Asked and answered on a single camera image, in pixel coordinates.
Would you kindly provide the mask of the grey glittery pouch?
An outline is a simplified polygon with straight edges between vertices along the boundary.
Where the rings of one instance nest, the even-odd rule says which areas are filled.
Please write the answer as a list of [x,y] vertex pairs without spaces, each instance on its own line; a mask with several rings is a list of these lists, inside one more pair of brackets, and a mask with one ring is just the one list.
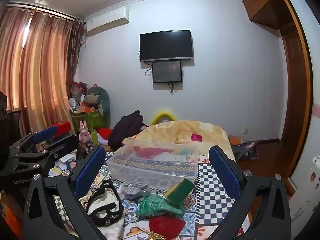
[[122,187],[122,195],[128,200],[138,200],[142,197],[150,195],[150,188],[141,181],[134,181],[124,184]]

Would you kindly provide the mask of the green yellow sponge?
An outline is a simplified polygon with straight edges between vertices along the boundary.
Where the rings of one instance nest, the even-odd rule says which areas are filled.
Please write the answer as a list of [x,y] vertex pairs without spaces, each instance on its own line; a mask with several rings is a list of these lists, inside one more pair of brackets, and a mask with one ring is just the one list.
[[184,200],[187,198],[189,193],[194,189],[194,183],[188,179],[183,179],[172,188],[170,188],[165,194],[164,197],[169,201],[173,206],[181,206],[184,203]]

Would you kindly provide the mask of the red knitted pouch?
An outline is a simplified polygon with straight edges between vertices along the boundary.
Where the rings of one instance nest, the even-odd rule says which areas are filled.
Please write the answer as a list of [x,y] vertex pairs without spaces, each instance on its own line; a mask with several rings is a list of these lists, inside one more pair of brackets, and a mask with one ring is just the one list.
[[151,232],[161,235],[167,240],[175,239],[185,226],[185,221],[169,215],[152,217],[149,220]]

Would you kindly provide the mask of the green knitted cloth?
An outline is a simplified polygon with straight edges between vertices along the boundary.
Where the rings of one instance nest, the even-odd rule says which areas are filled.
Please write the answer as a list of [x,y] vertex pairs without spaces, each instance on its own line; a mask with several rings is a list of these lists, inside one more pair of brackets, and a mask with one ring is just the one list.
[[183,205],[175,205],[167,198],[150,194],[139,200],[136,215],[140,217],[155,217],[164,214],[171,214],[178,217],[184,216]]

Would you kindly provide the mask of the clear plastic storage bin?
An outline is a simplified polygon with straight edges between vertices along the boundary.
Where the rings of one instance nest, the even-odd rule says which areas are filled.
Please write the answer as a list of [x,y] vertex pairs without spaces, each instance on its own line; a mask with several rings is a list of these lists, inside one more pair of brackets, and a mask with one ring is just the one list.
[[196,145],[129,140],[106,163],[113,179],[167,191],[184,179],[195,181],[198,159]]

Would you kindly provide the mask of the red box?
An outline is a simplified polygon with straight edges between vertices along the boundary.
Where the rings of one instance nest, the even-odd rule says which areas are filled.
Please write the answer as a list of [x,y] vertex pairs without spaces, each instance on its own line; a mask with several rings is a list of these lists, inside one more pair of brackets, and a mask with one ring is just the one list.
[[62,121],[57,124],[53,124],[53,127],[55,128],[55,132],[53,137],[57,138],[60,137],[66,133],[69,133],[71,130],[71,123],[68,121]]

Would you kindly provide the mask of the pink rabbit doll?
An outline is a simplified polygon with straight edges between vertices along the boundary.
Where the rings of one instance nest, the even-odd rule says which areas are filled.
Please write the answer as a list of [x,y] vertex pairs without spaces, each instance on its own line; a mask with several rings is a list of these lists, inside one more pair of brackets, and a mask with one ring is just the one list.
[[79,141],[80,144],[86,144],[92,142],[91,134],[88,131],[87,122],[80,121],[80,127],[79,127]]

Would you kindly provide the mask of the green storage basket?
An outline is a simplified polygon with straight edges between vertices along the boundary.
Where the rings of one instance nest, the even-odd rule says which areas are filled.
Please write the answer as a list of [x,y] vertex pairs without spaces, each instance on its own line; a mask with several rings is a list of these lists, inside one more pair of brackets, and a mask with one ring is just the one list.
[[107,125],[106,119],[100,114],[99,110],[89,113],[72,113],[71,117],[75,132],[79,132],[80,122],[84,121],[86,121],[89,130],[103,128]]

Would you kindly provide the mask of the grey green plush toy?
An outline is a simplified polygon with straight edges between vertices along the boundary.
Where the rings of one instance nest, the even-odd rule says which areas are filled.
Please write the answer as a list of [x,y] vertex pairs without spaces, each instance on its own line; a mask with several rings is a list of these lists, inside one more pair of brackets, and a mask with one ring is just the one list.
[[110,97],[108,92],[104,90],[102,87],[91,87],[87,90],[87,94],[85,95],[84,102],[88,107],[96,108],[100,116],[103,118],[105,122],[105,127],[110,127]]

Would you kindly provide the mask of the patterned colourful table mat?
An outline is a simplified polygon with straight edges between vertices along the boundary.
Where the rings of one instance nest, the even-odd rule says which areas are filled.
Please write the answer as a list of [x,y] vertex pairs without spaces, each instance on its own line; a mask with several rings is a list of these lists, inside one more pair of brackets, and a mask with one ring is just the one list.
[[[103,180],[111,178],[107,164],[102,165],[93,182],[87,198],[101,185]],[[76,235],[71,221],[59,196],[54,196],[55,205],[67,230]],[[209,159],[199,157],[195,189],[184,201],[185,226],[175,239],[207,239],[226,217],[235,200],[228,196]],[[148,239],[148,234],[141,229],[149,229],[147,219],[135,221],[138,204],[124,199],[124,226],[119,239]]]

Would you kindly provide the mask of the orange pink curtain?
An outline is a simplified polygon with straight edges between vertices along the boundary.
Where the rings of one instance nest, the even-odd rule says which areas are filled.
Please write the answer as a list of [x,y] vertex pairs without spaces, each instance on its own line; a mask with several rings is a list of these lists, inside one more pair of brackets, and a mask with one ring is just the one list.
[[23,135],[71,121],[68,94],[81,32],[78,21],[7,7],[1,12],[1,92],[21,111]]

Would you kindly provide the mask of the black jacket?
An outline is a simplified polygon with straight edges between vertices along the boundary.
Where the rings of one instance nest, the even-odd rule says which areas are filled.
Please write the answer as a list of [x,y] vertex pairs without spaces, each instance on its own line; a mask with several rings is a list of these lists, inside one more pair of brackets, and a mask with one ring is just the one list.
[[116,151],[123,145],[123,140],[137,135],[144,127],[143,116],[140,111],[123,116],[108,137],[108,145],[112,151]]

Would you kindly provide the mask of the white air conditioner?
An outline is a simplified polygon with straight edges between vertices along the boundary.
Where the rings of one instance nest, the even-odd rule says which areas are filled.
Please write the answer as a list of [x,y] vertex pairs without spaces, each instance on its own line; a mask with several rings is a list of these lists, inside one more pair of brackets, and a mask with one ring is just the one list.
[[129,23],[129,9],[120,7],[105,12],[91,20],[87,20],[87,34],[93,36],[103,31],[119,27]]

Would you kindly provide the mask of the small black wall monitor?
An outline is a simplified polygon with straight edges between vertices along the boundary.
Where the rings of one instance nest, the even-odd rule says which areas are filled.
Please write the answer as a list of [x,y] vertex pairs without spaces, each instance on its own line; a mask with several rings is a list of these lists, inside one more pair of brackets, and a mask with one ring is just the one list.
[[158,61],[152,64],[153,83],[182,82],[181,61]]

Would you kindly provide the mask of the black wall television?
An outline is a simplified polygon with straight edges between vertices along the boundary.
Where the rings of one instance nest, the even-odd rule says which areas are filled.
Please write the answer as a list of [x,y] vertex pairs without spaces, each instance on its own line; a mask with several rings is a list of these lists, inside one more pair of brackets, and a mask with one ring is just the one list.
[[140,34],[140,60],[193,59],[193,42],[190,30],[170,30]]

